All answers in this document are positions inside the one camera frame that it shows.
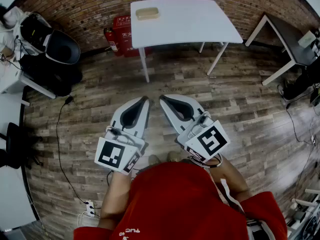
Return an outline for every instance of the shoe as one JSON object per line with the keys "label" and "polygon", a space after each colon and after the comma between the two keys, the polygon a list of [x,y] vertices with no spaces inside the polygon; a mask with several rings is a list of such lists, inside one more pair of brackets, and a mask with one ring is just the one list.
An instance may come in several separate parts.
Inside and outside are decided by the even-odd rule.
{"label": "shoe", "polygon": [[161,161],[156,155],[152,154],[148,158],[148,163],[149,163],[150,166],[153,166],[153,165],[160,164]]}
{"label": "shoe", "polygon": [[170,151],[168,153],[167,159],[168,162],[180,162],[181,161],[181,155],[180,153],[176,151]]}

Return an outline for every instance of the brick wall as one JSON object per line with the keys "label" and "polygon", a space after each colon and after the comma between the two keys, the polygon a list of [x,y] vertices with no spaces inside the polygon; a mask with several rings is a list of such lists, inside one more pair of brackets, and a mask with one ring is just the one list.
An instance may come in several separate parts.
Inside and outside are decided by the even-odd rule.
{"label": "brick wall", "polygon": [[[37,11],[47,20],[59,22],[65,32],[86,52],[109,46],[103,28],[111,27],[114,17],[130,14],[130,3],[139,0],[17,0],[24,11]],[[303,32],[320,24],[319,17],[304,0],[214,0],[230,18],[243,39],[247,39],[263,12],[278,16]],[[277,40],[268,27],[260,41]]]}

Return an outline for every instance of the white cloth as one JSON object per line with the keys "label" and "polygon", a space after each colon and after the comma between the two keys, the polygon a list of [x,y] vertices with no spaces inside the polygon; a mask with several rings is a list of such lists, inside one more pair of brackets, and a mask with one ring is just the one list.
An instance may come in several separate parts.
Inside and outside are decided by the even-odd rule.
{"label": "white cloth", "polygon": [[14,27],[23,15],[24,12],[15,6],[3,16],[8,28],[3,26],[3,24],[0,22],[0,52],[5,47],[9,48],[11,51],[14,50],[17,60],[20,58],[20,43],[18,40],[15,40],[16,37],[14,36]]}

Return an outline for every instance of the red shirt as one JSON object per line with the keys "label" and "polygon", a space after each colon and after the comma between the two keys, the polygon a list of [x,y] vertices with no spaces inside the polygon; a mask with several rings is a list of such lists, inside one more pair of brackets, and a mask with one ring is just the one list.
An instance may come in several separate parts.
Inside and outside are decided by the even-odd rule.
{"label": "red shirt", "polygon": [[[287,239],[285,219],[271,192],[241,206],[247,218],[265,221],[275,239]],[[248,240],[246,217],[221,201],[203,168],[166,162],[133,180],[127,210],[114,231],[79,227],[74,240]]]}

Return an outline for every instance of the white device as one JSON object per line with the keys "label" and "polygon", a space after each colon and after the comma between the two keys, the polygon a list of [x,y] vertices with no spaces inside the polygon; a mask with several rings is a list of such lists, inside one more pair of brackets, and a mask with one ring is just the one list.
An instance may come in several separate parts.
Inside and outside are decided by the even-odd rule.
{"label": "white device", "polygon": [[[219,154],[230,140],[219,121],[213,121],[209,112],[193,98],[168,94],[160,96],[160,105],[178,134],[176,142],[191,155],[189,159],[202,167],[218,167]],[[150,110],[148,97],[132,99],[119,107],[99,138],[94,162],[128,175],[143,155],[147,143],[142,139]],[[212,158],[219,163],[206,165]]]}
{"label": "white device", "polygon": [[[178,134],[176,142],[189,152],[195,164],[202,167],[218,167],[222,163],[219,154],[230,140],[219,121],[213,121],[210,113],[193,98],[167,94],[160,96],[160,105],[172,127]],[[205,162],[216,158],[217,165]]]}
{"label": "white device", "polygon": [[143,96],[132,99],[113,114],[111,125],[100,137],[94,162],[128,175],[147,147],[142,139],[149,118],[150,102]]}

